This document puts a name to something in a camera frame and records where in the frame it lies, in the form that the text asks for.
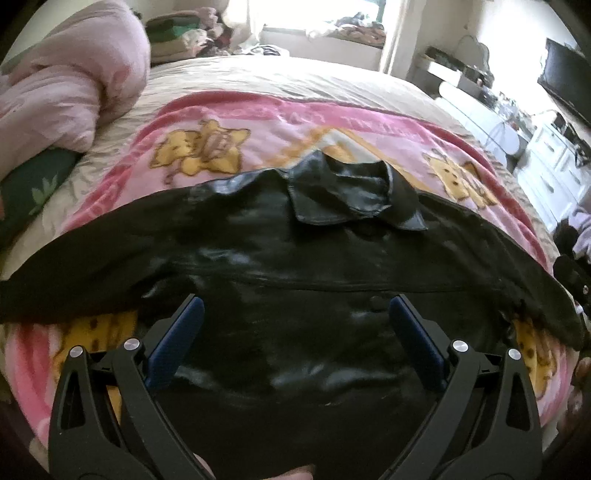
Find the flat screen tv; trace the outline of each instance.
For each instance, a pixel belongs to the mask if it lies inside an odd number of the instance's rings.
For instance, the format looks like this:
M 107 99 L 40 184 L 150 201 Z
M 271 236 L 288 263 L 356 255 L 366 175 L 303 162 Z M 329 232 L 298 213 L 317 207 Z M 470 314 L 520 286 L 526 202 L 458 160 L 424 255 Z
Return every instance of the flat screen tv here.
M 538 83 L 591 127 L 591 63 L 549 38 L 546 50 L 548 59 Z

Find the shiny black leather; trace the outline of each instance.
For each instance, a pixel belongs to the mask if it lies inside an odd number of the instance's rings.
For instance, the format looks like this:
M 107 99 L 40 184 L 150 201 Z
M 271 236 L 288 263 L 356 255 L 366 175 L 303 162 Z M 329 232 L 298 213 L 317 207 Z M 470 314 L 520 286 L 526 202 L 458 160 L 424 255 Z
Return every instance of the shiny black leather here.
M 320 152 L 156 193 L 57 238 L 0 284 L 0 314 L 139 308 L 149 325 L 187 293 L 205 324 L 159 399 L 222 479 L 386 470 L 434 400 L 388 326 L 396 293 L 482 352 L 514 345 L 515 312 L 569 346 L 583 337 L 564 290 L 477 213 L 385 163 Z

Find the jacket collar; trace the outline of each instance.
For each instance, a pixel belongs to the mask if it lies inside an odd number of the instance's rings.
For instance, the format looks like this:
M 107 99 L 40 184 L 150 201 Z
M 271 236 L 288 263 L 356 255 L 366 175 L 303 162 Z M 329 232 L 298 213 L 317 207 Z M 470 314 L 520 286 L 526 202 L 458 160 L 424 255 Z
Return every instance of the jacket collar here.
M 401 230 L 427 229 L 416 190 L 386 162 L 342 163 L 317 150 L 287 174 L 294 213 L 302 223 L 380 218 Z

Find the mattress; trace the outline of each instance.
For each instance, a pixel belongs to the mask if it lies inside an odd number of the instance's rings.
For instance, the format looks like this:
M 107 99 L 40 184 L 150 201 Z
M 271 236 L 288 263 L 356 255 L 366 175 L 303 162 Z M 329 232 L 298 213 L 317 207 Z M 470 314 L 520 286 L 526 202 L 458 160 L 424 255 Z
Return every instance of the mattress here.
M 151 70 L 147 87 L 126 115 L 98 130 L 92 148 L 74 168 L 69 179 L 5 253 L 1 278 L 9 278 L 33 253 L 61 232 L 64 221 L 77 211 L 87 195 L 120 159 L 120 154 L 126 151 L 138 129 L 152 120 L 163 105 L 189 93 L 220 90 L 259 93 L 290 100 L 333 102 L 409 116 L 443 127 L 482 151 L 478 141 L 422 91 L 382 73 L 292 57 L 234 56 L 165 64 Z M 492 154 L 485 152 L 485 155 L 507 191 L 531 219 L 551 265 L 558 257 L 558 251 L 543 222 L 516 179 Z M 4 329 L 4 326 L 0 328 L 0 351 L 3 350 Z M 576 359 L 575 354 L 568 356 L 569 371 L 574 368 Z M 0 361 L 0 367 L 3 366 L 4 362 Z M 556 432 L 552 423 L 547 431 L 544 445 Z M 39 456 L 45 458 L 44 452 Z

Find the silver screw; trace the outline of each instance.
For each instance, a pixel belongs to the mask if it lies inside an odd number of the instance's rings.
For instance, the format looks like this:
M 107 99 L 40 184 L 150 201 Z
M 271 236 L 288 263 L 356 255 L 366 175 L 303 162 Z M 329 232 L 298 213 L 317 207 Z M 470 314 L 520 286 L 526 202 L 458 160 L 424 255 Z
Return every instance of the silver screw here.
M 519 360 L 521 358 L 521 353 L 519 352 L 519 350 L 516 350 L 514 348 L 509 350 L 509 356 L 513 359 L 513 360 Z
M 126 350 L 135 350 L 137 347 L 139 347 L 139 340 L 137 338 L 129 338 L 125 341 L 125 343 L 123 344 L 123 348 L 125 348 Z
M 456 340 L 452 343 L 452 347 L 454 350 L 457 350 L 458 352 L 468 351 L 468 344 L 464 340 Z
M 72 358 L 76 358 L 77 356 L 82 355 L 84 349 L 80 345 L 76 345 L 70 349 L 70 356 Z

